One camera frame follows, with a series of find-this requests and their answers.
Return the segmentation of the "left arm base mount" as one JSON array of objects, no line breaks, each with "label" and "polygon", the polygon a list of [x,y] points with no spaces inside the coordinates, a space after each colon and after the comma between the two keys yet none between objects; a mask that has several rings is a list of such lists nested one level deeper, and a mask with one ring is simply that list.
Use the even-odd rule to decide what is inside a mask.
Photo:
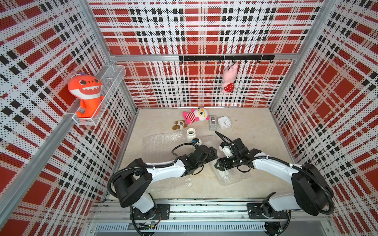
[{"label": "left arm base mount", "polygon": [[167,220],[170,216],[170,208],[170,204],[157,204],[147,213],[142,213],[139,209],[132,207],[130,219],[133,216],[135,220]]}]

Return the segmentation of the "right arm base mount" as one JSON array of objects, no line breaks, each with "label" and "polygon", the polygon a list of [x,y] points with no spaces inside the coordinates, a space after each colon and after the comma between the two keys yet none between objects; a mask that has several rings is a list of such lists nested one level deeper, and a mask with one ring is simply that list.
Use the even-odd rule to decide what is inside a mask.
[{"label": "right arm base mount", "polygon": [[263,203],[247,204],[247,212],[250,219],[288,219],[287,211],[275,211],[268,204]]}]

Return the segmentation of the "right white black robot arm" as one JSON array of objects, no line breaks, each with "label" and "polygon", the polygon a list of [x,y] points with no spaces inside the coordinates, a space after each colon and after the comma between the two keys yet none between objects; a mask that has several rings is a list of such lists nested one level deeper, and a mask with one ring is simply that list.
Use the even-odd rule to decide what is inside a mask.
[{"label": "right white black robot arm", "polygon": [[219,150],[225,155],[215,164],[219,171],[247,166],[270,173],[291,185],[290,192],[281,195],[272,192],[262,201],[262,213],[266,218],[284,210],[302,210],[312,216],[334,212],[334,193],[314,165],[292,164],[258,149],[248,149],[240,138],[222,142]]}]

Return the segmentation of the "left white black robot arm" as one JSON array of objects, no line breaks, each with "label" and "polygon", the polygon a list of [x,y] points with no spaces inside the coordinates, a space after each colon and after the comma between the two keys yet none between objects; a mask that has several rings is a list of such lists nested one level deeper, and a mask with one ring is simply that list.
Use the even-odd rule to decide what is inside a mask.
[{"label": "left white black robot arm", "polygon": [[120,206],[138,210],[143,218],[151,219],[158,212],[153,197],[146,192],[150,184],[171,178],[194,175],[196,170],[218,158],[217,150],[195,138],[174,147],[175,159],[161,163],[146,163],[135,159],[126,168],[114,173],[108,183],[109,194],[119,200]]}]

